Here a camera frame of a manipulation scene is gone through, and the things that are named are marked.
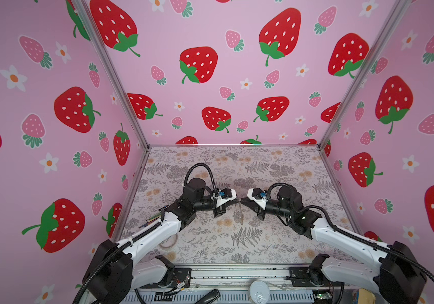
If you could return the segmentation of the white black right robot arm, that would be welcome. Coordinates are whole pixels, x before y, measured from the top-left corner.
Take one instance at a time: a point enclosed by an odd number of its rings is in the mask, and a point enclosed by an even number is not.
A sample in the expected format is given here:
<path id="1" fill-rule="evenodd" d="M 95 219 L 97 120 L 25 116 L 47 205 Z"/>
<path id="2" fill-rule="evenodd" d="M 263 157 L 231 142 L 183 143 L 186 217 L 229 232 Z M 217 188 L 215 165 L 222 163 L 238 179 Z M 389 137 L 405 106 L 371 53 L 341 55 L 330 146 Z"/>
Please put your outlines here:
<path id="1" fill-rule="evenodd" d="M 304 206 L 294 187 L 285 183 L 280 187 L 276 200 L 270 191 L 254 188 L 241 203 L 261 220 L 267 214 L 276 215 L 299 235 L 328 244 L 357 260 L 352 263 L 320 254 L 309 267 L 315 284 L 343 282 L 379 294 L 388 303 L 418 303 L 427 283 L 427 271 L 405 244 L 376 242 L 342 229 L 332 223 L 322 207 Z"/>

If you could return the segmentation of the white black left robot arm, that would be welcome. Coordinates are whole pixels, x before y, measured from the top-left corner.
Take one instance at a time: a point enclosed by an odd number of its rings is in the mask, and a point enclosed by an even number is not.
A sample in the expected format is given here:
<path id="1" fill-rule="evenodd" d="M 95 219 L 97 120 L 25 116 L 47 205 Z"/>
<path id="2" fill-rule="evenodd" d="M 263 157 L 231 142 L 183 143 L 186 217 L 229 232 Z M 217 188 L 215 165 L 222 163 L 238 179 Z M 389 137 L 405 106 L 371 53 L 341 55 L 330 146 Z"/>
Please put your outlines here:
<path id="1" fill-rule="evenodd" d="M 182 195 L 161 209 L 160 217 L 133 236 L 117 242 L 106 240 L 97 249 L 73 300 L 80 303 L 90 293 L 96 303 L 121 303 L 128 293 L 147 284 L 169 282 L 172 263 L 164 258 L 141 260 L 157 245 L 186 228 L 201 211 L 212 211 L 215 217 L 227 205 L 238 202 L 234 189 L 214 189 L 204 195 L 207 186 L 202 179 L 184 182 Z"/>

